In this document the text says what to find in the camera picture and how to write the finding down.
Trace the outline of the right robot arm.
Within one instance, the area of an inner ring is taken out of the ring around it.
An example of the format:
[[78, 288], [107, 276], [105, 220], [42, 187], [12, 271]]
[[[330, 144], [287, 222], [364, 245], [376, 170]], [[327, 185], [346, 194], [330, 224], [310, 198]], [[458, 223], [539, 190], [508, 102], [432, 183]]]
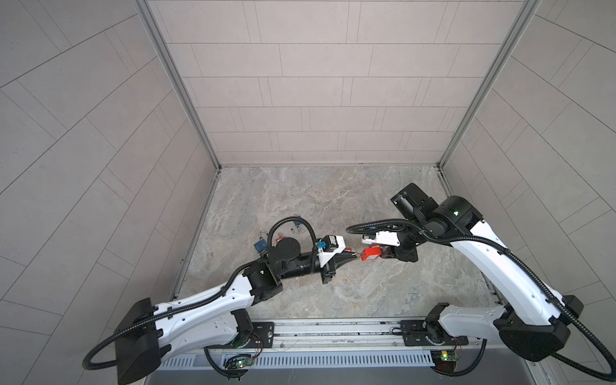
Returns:
[[[615, 380], [614, 356], [578, 318], [584, 309], [582, 302], [545, 284], [505, 246], [469, 201], [451, 196], [438, 204], [411, 183], [391, 203], [401, 218], [349, 226], [346, 232], [359, 234], [369, 245], [389, 247], [393, 258], [401, 261], [416, 261], [418, 247], [427, 242], [450, 246], [463, 253], [505, 297], [504, 304], [491, 308], [438, 303], [424, 320], [429, 343], [441, 345], [448, 337], [492, 340], [531, 362], [552, 356], [598, 380]], [[610, 372], [598, 372], [560, 355], [571, 327], [595, 346]]]

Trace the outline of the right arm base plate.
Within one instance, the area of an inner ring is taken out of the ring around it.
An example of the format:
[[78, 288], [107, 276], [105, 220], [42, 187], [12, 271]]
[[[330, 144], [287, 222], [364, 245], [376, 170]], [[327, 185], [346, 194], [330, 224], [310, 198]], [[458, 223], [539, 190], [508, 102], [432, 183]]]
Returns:
[[465, 336], [453, 337], [447, 334], [438, 322], [420, 320], [403, 320], [393, 331], [401, 335], [406, 347], [436, 347], [455, 345], [467, 346], [468, 338]]

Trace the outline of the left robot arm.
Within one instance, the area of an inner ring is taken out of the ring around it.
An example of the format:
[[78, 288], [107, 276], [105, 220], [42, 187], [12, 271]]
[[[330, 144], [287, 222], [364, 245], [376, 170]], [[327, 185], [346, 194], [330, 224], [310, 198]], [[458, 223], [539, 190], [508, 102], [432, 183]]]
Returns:
[[166, 303], [134, 303], [114, 333], [85, 355], [83, 369], [115, 367], [118, 382], [130, 384], [185, 351], [242, 345], [253, 334], [248, 308], [281, 293], [283, 280], [319, 274], [327, 284], [357, 258], [343, 237], [318, 238], [301, 217], [277, 221], [264, 242], [258, 259], [239, 266], [218, 287]]

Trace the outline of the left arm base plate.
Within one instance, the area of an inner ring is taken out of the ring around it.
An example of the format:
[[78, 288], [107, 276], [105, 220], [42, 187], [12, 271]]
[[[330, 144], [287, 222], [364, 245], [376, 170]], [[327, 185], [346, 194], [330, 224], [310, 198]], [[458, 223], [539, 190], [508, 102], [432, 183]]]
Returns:
[[253, 333], [246, 340], [238, 336], [225, 345], [213, 345], [210, 349], [260, 349], [272, 348], [274, 340], [274, 322], [254, 322]]

